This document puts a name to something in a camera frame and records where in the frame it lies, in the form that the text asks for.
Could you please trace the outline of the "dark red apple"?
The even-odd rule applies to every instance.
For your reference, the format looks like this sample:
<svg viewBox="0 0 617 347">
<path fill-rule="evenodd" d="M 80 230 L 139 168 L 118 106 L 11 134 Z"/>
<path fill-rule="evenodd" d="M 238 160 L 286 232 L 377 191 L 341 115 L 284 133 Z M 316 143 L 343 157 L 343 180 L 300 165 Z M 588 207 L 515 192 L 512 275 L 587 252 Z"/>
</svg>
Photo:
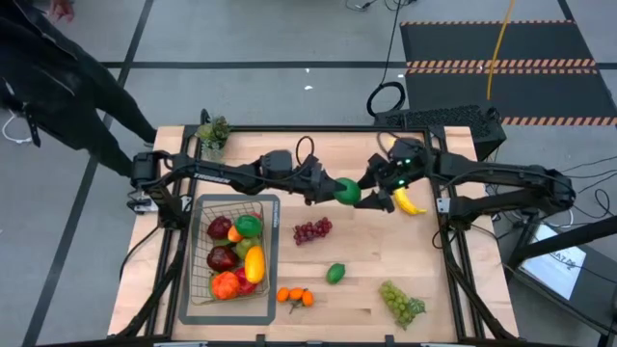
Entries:
<svg viewBox="0 0 617 347">
<path fill-rule="evenodd" d="M 214 247 L 206 258 L 208 267 L 222 273 L 234 268 L 239 262 L 237 254 L 227 246 Z"/>
</svg>

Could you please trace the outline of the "dark red bell pepper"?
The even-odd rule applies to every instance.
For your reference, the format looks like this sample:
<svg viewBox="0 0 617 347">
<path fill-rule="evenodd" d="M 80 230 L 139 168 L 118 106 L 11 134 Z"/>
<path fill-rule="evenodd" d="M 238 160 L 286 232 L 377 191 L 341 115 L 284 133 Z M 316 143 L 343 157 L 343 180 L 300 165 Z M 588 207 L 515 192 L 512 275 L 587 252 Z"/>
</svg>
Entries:
<svg viewBox="0 0 617 347">
<path fill-rule="evenodd" d="M 207 235 L 213 240 L 223 240 L 228 238 L 228 231 L 232 227 L 232 221 L 225 216 L 215 218 L 207 228 Z"/>
</svg>

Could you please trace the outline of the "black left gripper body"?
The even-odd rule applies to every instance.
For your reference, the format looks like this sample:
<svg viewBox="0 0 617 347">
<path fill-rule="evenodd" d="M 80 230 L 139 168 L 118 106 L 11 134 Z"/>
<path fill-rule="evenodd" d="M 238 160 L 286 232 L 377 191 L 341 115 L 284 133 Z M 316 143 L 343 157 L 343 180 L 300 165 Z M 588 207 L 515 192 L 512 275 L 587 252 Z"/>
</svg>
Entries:
<svg viewBox="0 0 617 347">
<path fill-rule="evenodd" d="M 321 185 L 321 164 L 310 154 L 290 180 L 290 193 L 300 194 L 306 200 L 317 200 Z"/>
</svg>

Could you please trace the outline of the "yellow orange oblong fruit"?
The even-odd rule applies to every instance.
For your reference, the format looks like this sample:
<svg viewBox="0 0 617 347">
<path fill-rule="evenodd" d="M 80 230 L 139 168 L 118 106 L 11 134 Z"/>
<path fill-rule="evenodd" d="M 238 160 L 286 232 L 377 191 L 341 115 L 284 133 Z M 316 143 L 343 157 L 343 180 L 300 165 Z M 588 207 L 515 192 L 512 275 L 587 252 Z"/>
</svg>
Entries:
<svg viewBox="0 0 617 347">
<path fill-rule="evenodd" d="M 245 256 L 245 276 L 250 283 L 259 283 L 265 276 L 265 255 L 261 246 L 251 247 Z"/>
</svg>

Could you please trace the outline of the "dark grey platform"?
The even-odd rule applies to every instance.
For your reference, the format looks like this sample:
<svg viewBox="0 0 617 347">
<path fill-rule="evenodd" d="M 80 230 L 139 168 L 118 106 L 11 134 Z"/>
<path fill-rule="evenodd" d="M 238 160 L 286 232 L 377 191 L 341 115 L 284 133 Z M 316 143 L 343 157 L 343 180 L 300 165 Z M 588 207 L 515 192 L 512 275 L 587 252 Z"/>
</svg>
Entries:
<svg viewBox="0 0 617 347">
<path fill-rule="evenodd" d="M 586 252 L 586 258 L 569 300 L 524 273 L 521 264 L 516 269 L 509 266 L 514 251 L 578 227 L 560 230 L 537 219 L 514 227 L 508 217 L 496 223 L 519 332 L 529 342 L 617 347 L 617 234 L 575 246 Z"/>
</svg>

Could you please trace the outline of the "black hazard-striped floor mat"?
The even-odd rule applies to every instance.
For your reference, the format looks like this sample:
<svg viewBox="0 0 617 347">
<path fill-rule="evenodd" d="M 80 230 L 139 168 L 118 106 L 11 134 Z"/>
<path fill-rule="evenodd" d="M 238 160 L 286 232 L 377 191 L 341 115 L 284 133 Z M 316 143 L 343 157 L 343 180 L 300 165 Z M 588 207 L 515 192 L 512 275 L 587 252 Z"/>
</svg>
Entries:
<svg viewBox="0 0 617 347">
<path fill-rule="evenodd" d="M 566 20 L 405 21 L 400 24 L 410 67 L 593 67 L 576 23 Z"/>
<path fill-rule="evenodd" d="M 415 69 L 406 73 L 414 110 L 495 107 L 507 125 L 617 126 L 617 105 L 594 68 Z"/>
</svg>

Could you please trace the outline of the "green grape bunch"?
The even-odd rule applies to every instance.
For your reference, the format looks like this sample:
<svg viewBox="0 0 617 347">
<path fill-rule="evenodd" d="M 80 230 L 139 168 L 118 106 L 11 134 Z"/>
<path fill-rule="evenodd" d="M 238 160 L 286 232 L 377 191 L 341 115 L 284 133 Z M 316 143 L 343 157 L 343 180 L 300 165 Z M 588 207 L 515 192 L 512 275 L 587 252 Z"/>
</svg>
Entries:
<svg viewBox="0 0 617 347">
<path fill-rule="evenodd" d="M 381 284 L 379 294 L 393 315 L 395 324 L 404 331 L 419 314 L 426 312 L 426 306 L 422 300 L 409 297 L 390 280 Z"/>
</svg>

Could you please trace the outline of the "orange tangerine cluster with leaves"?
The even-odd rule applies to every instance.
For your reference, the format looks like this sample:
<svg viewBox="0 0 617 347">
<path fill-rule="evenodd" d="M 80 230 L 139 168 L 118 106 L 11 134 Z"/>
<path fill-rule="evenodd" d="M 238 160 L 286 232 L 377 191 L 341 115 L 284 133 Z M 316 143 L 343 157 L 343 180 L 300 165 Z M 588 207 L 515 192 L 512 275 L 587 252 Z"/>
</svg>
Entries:
<svg viewBox="0 0 617 347">
<path fill-rule="evenodd" d="M 292 313 L 296 308 L 312 307 L 314 305 L 313 293 L 308 289 L 301 287 L 291 289 L 287 287 L 280 288 L 277 292 L 276 300 L 280 304 L 290 304 L 290 313 Z"/>
</svg>

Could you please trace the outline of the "large smooth green lime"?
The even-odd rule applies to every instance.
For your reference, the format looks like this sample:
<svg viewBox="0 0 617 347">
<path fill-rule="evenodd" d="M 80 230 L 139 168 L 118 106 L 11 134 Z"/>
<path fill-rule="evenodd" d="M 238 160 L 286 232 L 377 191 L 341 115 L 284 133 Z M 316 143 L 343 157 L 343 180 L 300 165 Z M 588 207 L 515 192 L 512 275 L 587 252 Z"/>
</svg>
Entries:
<svg viewBox="0 0 617 347">
<path fill-rule="evenodd" d="M 341 177 L 335 180 L 344 190 L 334 192 L 335 200 L 344 205 L 354 205 L 361 200 L 361 189 L 358 183 L 350 178 Z"/>
</svg>

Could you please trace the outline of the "round green fruit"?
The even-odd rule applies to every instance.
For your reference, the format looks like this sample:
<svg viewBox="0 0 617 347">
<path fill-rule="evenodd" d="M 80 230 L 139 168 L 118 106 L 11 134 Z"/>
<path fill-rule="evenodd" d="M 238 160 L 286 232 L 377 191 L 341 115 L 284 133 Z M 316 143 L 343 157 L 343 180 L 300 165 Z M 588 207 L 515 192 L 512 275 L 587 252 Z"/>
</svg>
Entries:
<svg viewBox="0 0 617 347">
<path fill-rule="evenodd" d="M 262 222 L 254 215 L 242 215 L 238 217 L 234 226 L 243 238 L 257 237 L 262 232 Z"/>
</svg>

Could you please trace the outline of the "orange bumpy pumpkin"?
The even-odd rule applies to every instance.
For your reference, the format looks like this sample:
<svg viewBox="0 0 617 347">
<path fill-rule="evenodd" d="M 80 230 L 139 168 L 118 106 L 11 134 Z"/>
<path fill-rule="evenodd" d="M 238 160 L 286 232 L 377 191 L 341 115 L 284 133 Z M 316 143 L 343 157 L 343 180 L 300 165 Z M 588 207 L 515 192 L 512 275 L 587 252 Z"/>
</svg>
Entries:
<svg viewBox="0 0 617 347">
<path fill-rule="evenodd" d="M 232 272 L 224 272 L 213 281 L 213 292 L 218 300 L 234 299 L 238 295 L 239 281 Z"/>
</svg>

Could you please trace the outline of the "person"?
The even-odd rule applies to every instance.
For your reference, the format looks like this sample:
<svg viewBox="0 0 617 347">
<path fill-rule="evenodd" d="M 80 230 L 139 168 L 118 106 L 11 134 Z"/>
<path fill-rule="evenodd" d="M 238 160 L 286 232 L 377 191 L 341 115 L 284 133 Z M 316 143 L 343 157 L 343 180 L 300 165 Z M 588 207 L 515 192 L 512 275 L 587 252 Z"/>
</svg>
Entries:
<svg viewBox="0 0 617 347">
<path fill-rule="evenodd" d="M 28 0 L 0 0 L 0 109 L 129 177 L 132 162 L 99 117 L 105 112 L 151 145 L 155 128 L 135 99 L 80 45 Z"/>
</svg>

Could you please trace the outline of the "potted green succulent plant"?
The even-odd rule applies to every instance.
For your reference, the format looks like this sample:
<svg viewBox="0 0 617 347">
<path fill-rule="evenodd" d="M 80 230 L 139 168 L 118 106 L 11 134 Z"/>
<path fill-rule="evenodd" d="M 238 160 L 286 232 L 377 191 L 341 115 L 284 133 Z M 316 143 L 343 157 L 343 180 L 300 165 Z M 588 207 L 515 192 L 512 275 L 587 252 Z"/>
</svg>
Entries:
<svg viewBox="0 0 617 347">
<path fill-rule="evenodd" d="M 201 125 L 196 136 L 201 141 L 201 153 L 205 160 L 221 162 L 230 134 L 230 127 L 225 117 L 215 117 Z"/>
</svg>

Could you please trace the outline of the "person's hand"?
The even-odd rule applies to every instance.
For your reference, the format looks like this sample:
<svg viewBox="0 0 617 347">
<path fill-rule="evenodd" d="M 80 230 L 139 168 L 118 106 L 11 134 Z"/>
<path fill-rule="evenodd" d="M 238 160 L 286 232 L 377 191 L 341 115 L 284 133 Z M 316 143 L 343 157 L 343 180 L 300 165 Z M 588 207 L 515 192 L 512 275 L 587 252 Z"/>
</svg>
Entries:
<svg viewBox="0 0 617 347">
<path fill-rule="evenodd" d="M 71 0 L 50 0 L 48 16 L 54 21 L 65 19 L 71 22 L 74 18 L 74 9 Z"/>
</svg>

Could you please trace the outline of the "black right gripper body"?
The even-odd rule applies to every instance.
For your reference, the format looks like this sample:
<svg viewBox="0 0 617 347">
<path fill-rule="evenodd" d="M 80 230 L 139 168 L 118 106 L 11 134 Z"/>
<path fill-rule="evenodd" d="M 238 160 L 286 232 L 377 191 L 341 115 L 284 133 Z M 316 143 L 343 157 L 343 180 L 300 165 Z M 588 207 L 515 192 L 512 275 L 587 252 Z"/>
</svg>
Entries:
<svg viewBox="0 0 617 347">
<path fill-rule="evenodd" d="M 386 149 L 382 140 L 377 138 L 386 158 L 378 165 L 374 177 L 377 186 L 386 191 L 407 188 L 425 177 L 430 164 L 430 153 L 419 139 L 394 137 L 393 140 L 391 147 Z"/>
</svg>

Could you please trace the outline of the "red grape bunch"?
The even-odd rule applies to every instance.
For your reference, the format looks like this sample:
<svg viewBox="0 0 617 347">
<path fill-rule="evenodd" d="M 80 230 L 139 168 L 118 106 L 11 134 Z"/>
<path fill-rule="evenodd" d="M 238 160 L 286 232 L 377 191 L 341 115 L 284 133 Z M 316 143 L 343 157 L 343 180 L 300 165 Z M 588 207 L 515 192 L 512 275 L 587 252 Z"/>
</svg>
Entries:
<svg viewBox="0 0 617 347">
<path fill-rule="evenodd" d="M 315 223 L 306 222 L 293 228 L 293 239 L 297 246 L 312 241 L 316 238 L 327 236 L 333 228 L 333 223 L 327 218 L 317 220 Z"/>
</svg>

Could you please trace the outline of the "white paper sheet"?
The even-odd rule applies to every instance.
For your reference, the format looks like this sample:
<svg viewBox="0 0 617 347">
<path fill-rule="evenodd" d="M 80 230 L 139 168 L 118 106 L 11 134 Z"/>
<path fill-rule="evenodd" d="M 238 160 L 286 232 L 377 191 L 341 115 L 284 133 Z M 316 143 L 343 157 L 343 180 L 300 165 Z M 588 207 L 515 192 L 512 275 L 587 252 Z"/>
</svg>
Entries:
<svg viewBox="0 0 617 347">
<path fill-rule="evenodd" d="M 586 252 L 571 247 L 525 260 L 520 269 L 565 300 L 576 286 Z"/>
</svg>

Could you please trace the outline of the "bright red apple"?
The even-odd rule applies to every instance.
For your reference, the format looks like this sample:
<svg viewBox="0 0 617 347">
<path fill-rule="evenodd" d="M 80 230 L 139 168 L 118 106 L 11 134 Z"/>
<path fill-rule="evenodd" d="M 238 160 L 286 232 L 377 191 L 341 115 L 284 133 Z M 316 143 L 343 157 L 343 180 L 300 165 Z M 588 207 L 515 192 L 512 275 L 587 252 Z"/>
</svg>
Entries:
<svg viewBox="0 0 617 347">
<path fill-rule="evenodd" d="M 257 288 L 257 284 L 251 283 L 247 280 L 244 267 L 237 269 L 234 272 L 234 274 L 238 278 L 238 281 L 239 281 L 239 289 L 238 289 L 239 296 L 247 296 L 255 292 Z"/>
</svg>

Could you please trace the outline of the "yellow banana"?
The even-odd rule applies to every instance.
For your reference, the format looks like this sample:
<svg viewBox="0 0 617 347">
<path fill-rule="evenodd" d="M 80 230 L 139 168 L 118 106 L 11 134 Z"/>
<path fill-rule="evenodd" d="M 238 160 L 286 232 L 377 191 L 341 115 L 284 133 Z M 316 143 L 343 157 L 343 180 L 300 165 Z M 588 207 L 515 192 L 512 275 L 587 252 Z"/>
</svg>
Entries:
<svg viewBox="0 0 617 347">
<path fill-rule="evenodd" d="M 416 207 L 407 195 L 405 188 L 399 188 L 393 192 L 396 205 L 408 215 L 419 215 L 427 212 L 426 209 Z"/>
</svg>

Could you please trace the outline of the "black mesh computer tower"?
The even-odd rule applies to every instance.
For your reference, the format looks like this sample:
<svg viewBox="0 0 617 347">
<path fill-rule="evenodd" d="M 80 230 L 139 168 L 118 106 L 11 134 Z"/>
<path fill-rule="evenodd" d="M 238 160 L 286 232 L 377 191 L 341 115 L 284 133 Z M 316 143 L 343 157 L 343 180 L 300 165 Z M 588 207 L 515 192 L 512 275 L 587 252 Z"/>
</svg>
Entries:
<svg viewBox="0 0 617 347">
<path fill-rule="evenodd" d="M 404 130 L 428 127 L 440 139 L 444 137 L 443 131 L 448 126 L 467 127 L 479 160 L 485 160 L 507 139 L 501 121 L 502 117 L 496 108 L 484 109 L 478 105 L 424 111 L 392 110 L 374 116 L 375 125 Z"/>
</svg>

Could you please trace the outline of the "black diagonal beam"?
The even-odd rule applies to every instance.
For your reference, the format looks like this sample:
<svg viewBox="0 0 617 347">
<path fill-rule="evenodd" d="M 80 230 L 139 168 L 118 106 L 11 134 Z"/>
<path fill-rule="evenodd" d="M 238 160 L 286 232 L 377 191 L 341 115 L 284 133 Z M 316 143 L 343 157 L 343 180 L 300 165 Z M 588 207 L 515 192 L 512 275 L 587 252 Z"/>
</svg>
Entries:
<svg viewBox="0 0 617 347">
<path fill-rule="evenodd" d="M 617 234 L 617 216 L 609 217 L 593 224 L 560 233 L 514 251 L 509 266 L 516 269 L 525 260 L 544 254 L 551 254 L 574 246 L 583 245 L 599 238 Z"/>
</svg>

